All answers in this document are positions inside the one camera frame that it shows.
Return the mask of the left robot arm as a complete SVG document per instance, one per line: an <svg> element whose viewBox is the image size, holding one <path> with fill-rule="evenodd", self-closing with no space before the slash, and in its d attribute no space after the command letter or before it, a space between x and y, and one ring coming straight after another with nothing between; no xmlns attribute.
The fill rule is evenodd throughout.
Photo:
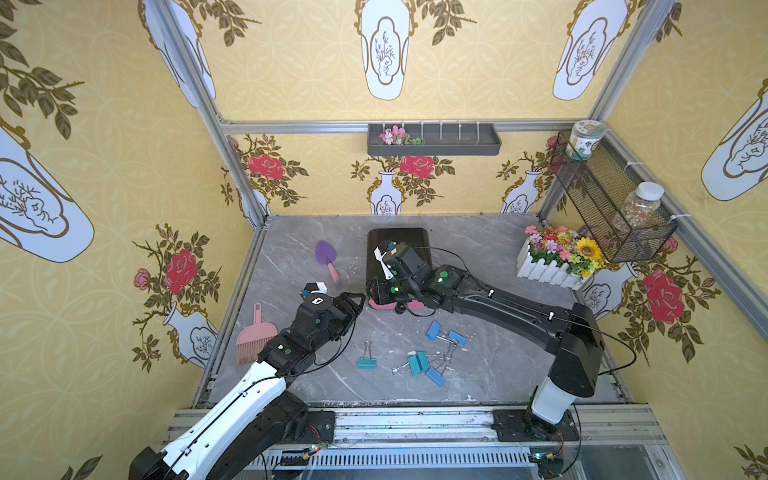
<svg viewBox="0 0 768 480"><path fill-rule="evenodd" d="M292 324L266 343L235 387L161 451L141 451L128 477L232 479L274 444L299 438L308 406L288 388L318 369L318 350L351 331L366 300L364 293L308 294Z"/></svg>

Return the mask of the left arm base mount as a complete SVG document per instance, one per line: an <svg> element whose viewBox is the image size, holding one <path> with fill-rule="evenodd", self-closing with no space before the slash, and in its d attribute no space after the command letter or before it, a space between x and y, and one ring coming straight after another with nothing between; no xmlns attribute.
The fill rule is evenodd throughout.
<svg viewBox="0 0 768 480"><path fill-rule="evenodd" d="M300 415L289 415L277 421L277 444L320 443L331 444L335 437L336 414L331 410L310 410Z"/></svg>

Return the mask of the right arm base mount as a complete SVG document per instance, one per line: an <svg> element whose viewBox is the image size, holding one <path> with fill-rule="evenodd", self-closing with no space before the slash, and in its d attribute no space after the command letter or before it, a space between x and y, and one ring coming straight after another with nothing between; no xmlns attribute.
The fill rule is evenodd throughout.
<svg viewBox="0 0 768 480"><path fill-rule="evenodd" d="M492 413L491 429L500 442L571 442L580 440L574 416L567 412L552 425L528 410L497 409Z"/></svg>

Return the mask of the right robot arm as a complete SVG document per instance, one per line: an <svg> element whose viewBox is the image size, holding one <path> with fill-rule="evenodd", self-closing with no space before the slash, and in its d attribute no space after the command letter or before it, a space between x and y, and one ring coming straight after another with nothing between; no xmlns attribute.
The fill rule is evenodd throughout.
<svg viewBox="0 0 768 480"><path fill-rule="evenodd" d="M576 399L595 394L605 342L585 305L551 306L499 290L465 269L432 266L404 242L382 242L372 255L381 269L367 285L374 302L407 308L416 301L432 311L476 317L553 355L547 377L528 407L537 420L556 425Z"/></svg>

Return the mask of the blue binder clip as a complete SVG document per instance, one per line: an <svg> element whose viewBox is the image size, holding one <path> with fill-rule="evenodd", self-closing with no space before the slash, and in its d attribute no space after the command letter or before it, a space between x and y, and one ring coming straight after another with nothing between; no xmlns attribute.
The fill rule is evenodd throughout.
<svg viewBox="0 0 768 480"><path fill-rule="evenodd" d="M436 386L442 387L446 382L446 379L444 377L444 372L447 369L447 367L450 365L450 363L451 363L451 360L445 355L440 357L430 358L428 362L427 370L425 371L425 375Z"/></svg>
<svg viewBox="0 0 768 480"><path fill-rule="evenodd" d="M436 340L442 331L441 325L437 321L433 321L425 333L425 337L430 340Z"/></svg>
<svg viewBox="0 0 768 480"><path fill-rule="evenodd" d="M454 331L450 331L447 334L447 340L461 348L463 348L466 344L466 338Z"/></svg>

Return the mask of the pink drawer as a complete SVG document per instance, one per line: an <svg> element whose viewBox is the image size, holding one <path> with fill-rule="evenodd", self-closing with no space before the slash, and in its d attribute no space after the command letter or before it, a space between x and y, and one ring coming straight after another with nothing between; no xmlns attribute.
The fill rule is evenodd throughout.
<svg viewBox="0 0 768 480"><path fill-rule="evenodd" d="M405 306L411 309L425 309L425 305L416 298L408 286L398 282L382 281L384 282L384 287L382 288L383 305L372 304L368 298L368 303L372 308L377 310L397 310L398 312L404 312Z"/></svg>

